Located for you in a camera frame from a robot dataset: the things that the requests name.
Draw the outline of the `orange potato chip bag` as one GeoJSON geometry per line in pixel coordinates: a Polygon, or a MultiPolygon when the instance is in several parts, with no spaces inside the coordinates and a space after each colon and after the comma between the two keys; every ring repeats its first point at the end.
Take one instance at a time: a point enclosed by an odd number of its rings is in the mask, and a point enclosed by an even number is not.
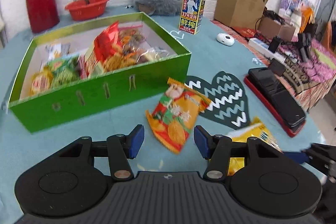
{"type": "Polygon", "coordinates": [[[200,112],[211,100],[185,84],[169,78],[168,89],[153,112],[146,111],[150,128],[168,150],[179,154],[189,138],[200,112]]]}

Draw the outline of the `red yellow fried snack bag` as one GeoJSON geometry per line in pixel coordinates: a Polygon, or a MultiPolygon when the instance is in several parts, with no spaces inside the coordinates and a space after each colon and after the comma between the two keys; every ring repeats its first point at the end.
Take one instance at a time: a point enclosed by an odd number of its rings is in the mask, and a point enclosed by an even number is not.
{"type": "Polygon", "coordinates": [[[84,55],[84,65],[88,77],[108,72],[107,62],[115,54],[121,56],[122,46],[118,39],[119,21],[102,31],[84,55]]]}

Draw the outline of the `red tray black devices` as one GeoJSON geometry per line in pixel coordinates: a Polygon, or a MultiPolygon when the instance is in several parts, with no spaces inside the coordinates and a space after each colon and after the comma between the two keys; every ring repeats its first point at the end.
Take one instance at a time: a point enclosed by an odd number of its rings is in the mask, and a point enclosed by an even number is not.
{"type": "Polygon", "coordinates": [[[290,92],[268,68],[251,68],[244,83],[276,118],[288,134],[295,137],[306,122],[306,113],[290,92]]]}

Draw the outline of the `green cardboard box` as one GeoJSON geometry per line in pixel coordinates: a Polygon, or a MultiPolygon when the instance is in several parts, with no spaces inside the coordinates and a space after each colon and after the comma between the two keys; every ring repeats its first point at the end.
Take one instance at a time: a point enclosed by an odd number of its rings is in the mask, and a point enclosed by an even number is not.
{"type": "Polygon", "coordinates": [[[143,12],[35,36],[8,107],[29,132],[155,96],[184,81],[190,51],[143,12]]]}

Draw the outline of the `green pea snack packet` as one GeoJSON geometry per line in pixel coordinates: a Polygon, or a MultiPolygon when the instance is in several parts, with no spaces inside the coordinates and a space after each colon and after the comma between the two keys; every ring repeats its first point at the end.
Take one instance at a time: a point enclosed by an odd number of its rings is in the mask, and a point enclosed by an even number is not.
{"type": "Polygon", "coordinates": [[[79,56],[65,56],[49,61],[45,68],[53,74],[52,88],[72,83],[80,79],[79,56]]]}

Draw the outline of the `white round gadget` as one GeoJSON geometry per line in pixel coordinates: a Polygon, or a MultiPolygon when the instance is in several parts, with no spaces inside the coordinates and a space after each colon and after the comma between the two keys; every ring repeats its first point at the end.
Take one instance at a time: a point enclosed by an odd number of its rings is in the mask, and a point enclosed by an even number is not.
{"type": "Polygon", "coordinates": [[[232,46],[235,43],[235,39],[229,34],[220,33],[217,35],[217,41],[225,46],[232,46]]]}

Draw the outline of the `clear wrapped pastry in box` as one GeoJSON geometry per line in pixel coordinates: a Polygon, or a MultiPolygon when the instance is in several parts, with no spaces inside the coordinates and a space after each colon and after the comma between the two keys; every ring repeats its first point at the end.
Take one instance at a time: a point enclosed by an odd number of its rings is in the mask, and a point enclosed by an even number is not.
{"type": "Polygon", "coordinates": [[[160,47],[151,47],[148,50],[142,50],[138,56],[137,63],[143,64],[148,62],[156,62],[163,58],[169,57],[171,53],[160,47]]]}

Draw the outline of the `brown cardboard box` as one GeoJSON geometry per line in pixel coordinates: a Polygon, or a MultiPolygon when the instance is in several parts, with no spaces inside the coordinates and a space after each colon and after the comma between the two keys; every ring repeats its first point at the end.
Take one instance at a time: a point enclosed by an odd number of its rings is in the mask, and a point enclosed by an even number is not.
{"type": "Polygon", "coordinates": [[[214,19],[229,27],[254,28],[268,0],[217,0],[214,19]]]}

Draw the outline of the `red plastic basket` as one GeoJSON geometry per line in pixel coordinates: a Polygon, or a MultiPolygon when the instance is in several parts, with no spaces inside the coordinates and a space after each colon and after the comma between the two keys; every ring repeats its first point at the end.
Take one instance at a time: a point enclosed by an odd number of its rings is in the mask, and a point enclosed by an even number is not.
{"type": "Polygon", "coordinates": [[[87,4],[85,0],[78,0],[69,3],[64,9],[74,21],[89,20],[104,14],[108,1],[110,0],[89,0],[87,4]]]}

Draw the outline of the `yellow blue juice carton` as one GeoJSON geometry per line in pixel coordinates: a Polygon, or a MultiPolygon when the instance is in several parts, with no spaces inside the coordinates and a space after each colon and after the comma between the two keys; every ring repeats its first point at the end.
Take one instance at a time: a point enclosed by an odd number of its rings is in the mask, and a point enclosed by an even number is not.
{"type": "Polygon", "coordinates": [[[179,30],[197,34],[201,29],[206,0],[183,0],[179,30]]]}

